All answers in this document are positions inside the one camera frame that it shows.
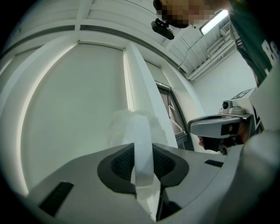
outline security camera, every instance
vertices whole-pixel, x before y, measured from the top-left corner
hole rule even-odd
[[[167,23],[162,22],[157,18],[156,21],[153,21],[151,23],[151,25],[152,25],[153,31],[155,31],[156,33],[166,37],[169,40],[174,39],[174,34],[169,29],[169,25]]]
[[[187,28],[188,27],[188,22],[186,21],[181,21],[181,20],[174,20],[172,19],[172,16],[170,16],[167,12],[167,10],[163,10],[162,4],[160,0],[154,0],[154,8],[158,12],[158,14],[161,16],[162,20],[156,19],[156,21],[153,21],[151,23],[153,31],[156,33],[166,37],[169,40],[174,39],[174,35],[172,31],[169,29],[169,25],[176,27],[176,28]]]

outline window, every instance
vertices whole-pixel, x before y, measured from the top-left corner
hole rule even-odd
[[[193,143],[189,137],[189,133],[186,131],[183,116],[181,115],[182,112],[180,111],[172,90],[168,88],[163,89],[163,87],[158,83],[157,86],[169,116],[178,148],[193,151]]]

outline air vent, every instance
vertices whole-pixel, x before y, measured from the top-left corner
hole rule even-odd
[[[55,216],[58,209],[62,205],[63,201],[66,199],[73,184],[67,182],[61,182],[51,193],[50,195],[41,203],[39,206],[40,209],[45,211],[51,216]]]
[[[222,37],[226,37],[230,34],[230,29],[231,29],[231,24],[230,22],[228,22],[225,26],[223,26],[221,29],[220,29],[220,34],[222,35]]]
[[[214,161],[214,160],[207,160],[204,163],[212,165],[212,166],[217,166],[217,167],[222,167],[223,166],[223,162],[218,162],[218,161]]]

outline white cable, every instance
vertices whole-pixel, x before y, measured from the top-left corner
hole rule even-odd
[[[185,59],[184,59],[184,61],[179,65],[178,70],[180,69],[180,67],[182,66],[182,64],[185,63],[185,61],[186,61],[186,59],[187,59],[187,55],[188,55],[189,50],[190,50],[202,37],[204,37],[204,36],[201,36],[201,37],[187,50],[187,53],[185,54]]]

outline white pillar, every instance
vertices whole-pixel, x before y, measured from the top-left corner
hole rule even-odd
[[[48,42],[14,71],[0,94],[1,165],[10,187],[24,196],[28,188],[21,165],[21,131],[28,104],[47,71],[76,44],[75,35]]]
[[[126,89],[129,91],[127,94],[132,96],[134,111],[148,112],[152,116],[157,117],[161,129],[165,132],[165,135],[163,133],[160,138],[157,138],[157,143],[177,148],[175,135],[161,95],[149,68],[135,44],[129,43],[126,46],[124,60],[125,69],[127,69],[129,77],[129,82],[126,82],[126,85],[129,85],[129,87]]]

